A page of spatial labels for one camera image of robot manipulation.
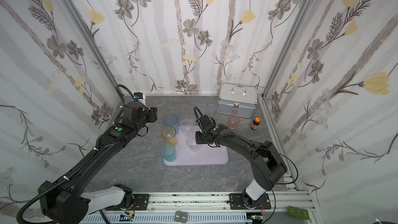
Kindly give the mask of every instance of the wall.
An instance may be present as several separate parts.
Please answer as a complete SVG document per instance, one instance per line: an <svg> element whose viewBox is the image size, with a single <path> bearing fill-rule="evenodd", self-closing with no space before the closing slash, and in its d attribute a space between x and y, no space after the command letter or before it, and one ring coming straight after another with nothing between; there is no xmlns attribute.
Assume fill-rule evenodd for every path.
<svg viewBox="0 0 398 224"><path fill-rule="evenodd" d="M16 223L39 185L92 149L118 97L60 0L0 4L0 222Z"/></svg>
<svg viewBox="0 0 398 224"><path fill-rule="evenodd" d="M397 222L396 0L315 0L267 95L325 224Z"/></svg>
<svg viewBox="0 0 398 224"><path fill-rule="evenodd" d="M262 92L302 0L72 0L117 81L145 93Z"/></svg>

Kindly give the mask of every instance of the blue object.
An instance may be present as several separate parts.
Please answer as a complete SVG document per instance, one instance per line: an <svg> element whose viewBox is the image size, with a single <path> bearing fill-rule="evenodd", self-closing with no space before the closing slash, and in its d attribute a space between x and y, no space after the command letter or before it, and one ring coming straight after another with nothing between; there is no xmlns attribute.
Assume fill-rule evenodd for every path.
<svg viewBox="0 0 398 224"><path fill-rule="evenodd" d="M172 143L164 143L160 147L160 153L167 162L176 160L176 147Z"/></svg>
<svg viewBox="0 0 398 224"><path fill-rule="evenodd" d="M164 118L163 123L169 127L174 127L178 134L178 117L176 115L170 114Z"/></svg>

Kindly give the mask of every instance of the wire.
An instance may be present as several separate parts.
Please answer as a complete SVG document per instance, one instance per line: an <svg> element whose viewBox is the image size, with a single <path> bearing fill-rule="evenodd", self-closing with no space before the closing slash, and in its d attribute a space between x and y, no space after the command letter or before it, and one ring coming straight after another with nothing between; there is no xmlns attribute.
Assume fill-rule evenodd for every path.
<svg viewBox="0 0 398 224"><path fill-rule="evenodd" d="M108 221L108 219L107 219L107 217L105 216L105 214L102 212L102 209L99 210L99 213L101 214L101 216L102 216L102 218L103 218L103 221L105 221L106 224L111 224L111 223Z"/></svg>
<svg viewBox="0 0 398 224"><path fill-rule="evenodd" d="M268 219L266 219L262 224L266 223L269 219L271 219L271 217L273 216L273 214L275 213L275 210L276 210L276 197L275 197L275 193L274 193L273 189L271 189L271 191L272 191L272 194L274 195L275 207L274 207L274 210L272 211L271 215L268 217Z"/></svg>
<svg viewBox="0 0 398 224"><path fill-rule="evenodd" d="M42 198L43 196L47 195L48 193L50 193L51 191L53 191L54 189L58 188L59 186L61 186L62 184L66 183L67 181L69 181L73 176L75 176L77 173L79 173L79 171L81 171L84 167L86 167L86 165L97 155L98 153L98 149L100 147L100 143L101 143L101 138L105 136L105 134L100 135L97 138L97 142L95 145L96 149L93 149L91 151L91 153L89 153L90 155L87 157L87 159L82 163L81 166L79 166L74 172L72 172L71 174L69 174L68 176L65 176L64 179L60 182L57 182L56 184L54 184L54 186L52 186L51 188L47 189L46 191L38 194L37 196L33 197L32 200L30 200L29 202L27 202L25 205L23 205L21 207L21 209L18 211L17 213L17 222L19 224L55 224L55 221L50 221L50 222L29 222L27 220L25 220L23 218L23 213L36 201L38 201L40 198Z"/></svg>

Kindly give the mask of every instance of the table surface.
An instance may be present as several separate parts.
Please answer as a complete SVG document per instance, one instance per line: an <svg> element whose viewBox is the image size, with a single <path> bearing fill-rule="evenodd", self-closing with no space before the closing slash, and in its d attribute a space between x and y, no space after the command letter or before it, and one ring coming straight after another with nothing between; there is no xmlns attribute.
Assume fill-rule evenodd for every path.
<svg viewBox="0 0 398 224"><path fill-rule="evenodd" d="M193 107L198 98L206 96L147 96L148 107L158 108L158 120L149 124L144 137L134 138L122 151L112 157L88 184L86 191L97 191L121 183L133 192L222 192L243 191L253 179L250 163L228 148L229 161L218 166L166 166L160 154L163 139L160 132L163 118L175 114L179 121L194 117ZM220 114L217 124L228 125L229 115ZM260 117L257 130L250 125ZM271 140L261 108L257 105L252 118L241 118L235 132L251 140ZM286 191L276 185L274 191Z"/></svg>

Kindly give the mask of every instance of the cable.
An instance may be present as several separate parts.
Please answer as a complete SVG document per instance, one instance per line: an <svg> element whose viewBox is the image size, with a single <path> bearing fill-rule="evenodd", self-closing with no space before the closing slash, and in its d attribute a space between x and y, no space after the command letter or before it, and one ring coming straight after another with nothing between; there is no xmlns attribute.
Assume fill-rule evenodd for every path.
<svg viewBox="0 0 398 224"><path fill-rule="evenodd" d="M81 171L98 153L98 149L100 147L100 143L101 143L101 138L105 136L105 134L100 135L97 138L97 142L95 147L92 149L90 155L87 157L87 159L82 163L81 166L79 166L74 172L72 172L71 174L69 174L68 176L64 176L64 179L58 183L56 183L54 186L52 186L51 188L47 189L46 191L38 194L37 196L33 197L32 200L30 200L29 202L27 202L25 205L23 205L23 207L18 211L17 213L17 222L19 224L55 224L55 221L50 221L50 222L29 222L27 220L25 220L23 218L23 213L28 209L28 207L30 207L33 203L35 203L37 200L39 200L41 197L47 195L48 193L50 193L52 190L58 188L59 186L61 186L62 184L66 183L67 181L69 181L73 176L75 176L77 173L79 173L79 171Z"/></svg>
<svg viewBox="0 0 398 224"><path fill-rule="evenodd" d="M108 219L106 218L105 214L102 212L102 209L99 210L99 213L101 214L103 221L105 221L106 224L111 224Z"/></svg>

